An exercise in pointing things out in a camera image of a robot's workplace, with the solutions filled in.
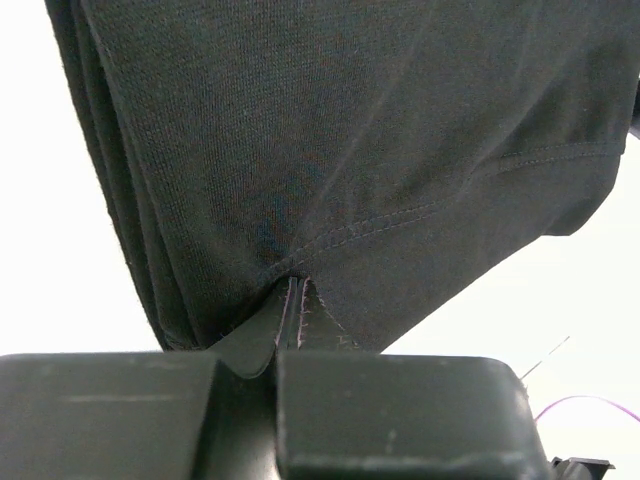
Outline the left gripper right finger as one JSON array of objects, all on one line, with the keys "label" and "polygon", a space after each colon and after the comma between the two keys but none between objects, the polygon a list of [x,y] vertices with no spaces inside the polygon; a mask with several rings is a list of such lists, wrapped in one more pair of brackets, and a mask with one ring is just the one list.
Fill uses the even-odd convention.
[{"label": "left gripper right finger", "polygon": [[308,280],[291,279],[276,361],[284,479],[547,479],[526,390],[485,357],[308,349]]}]

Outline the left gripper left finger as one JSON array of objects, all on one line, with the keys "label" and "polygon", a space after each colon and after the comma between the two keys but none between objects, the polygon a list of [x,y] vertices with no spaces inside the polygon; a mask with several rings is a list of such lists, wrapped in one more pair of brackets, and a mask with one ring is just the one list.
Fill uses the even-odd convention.
[{"label": "left gripper left finger", "polygon": [[298,283],[206,351],[1,360],[5,479],[275,479],[274,360]]}]

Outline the black skirt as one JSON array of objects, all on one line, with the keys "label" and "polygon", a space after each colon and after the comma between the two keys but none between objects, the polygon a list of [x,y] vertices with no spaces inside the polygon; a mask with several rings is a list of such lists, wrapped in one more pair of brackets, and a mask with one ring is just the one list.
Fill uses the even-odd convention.
[{"label": "black skirt", "polygon": [[611,191],[635,1],[50,1],[163,349],[303,278],[382,350]]}]

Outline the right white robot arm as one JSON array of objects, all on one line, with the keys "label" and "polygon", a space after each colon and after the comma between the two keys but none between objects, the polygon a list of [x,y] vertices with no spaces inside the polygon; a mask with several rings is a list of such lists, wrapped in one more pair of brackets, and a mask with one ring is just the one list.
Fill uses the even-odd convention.
[{"label": "right white robot arm", "polygon": [[550,466],[556,480],[602,480],[607,472],[616,469],[608,460],[577,457],[554,457]]}]

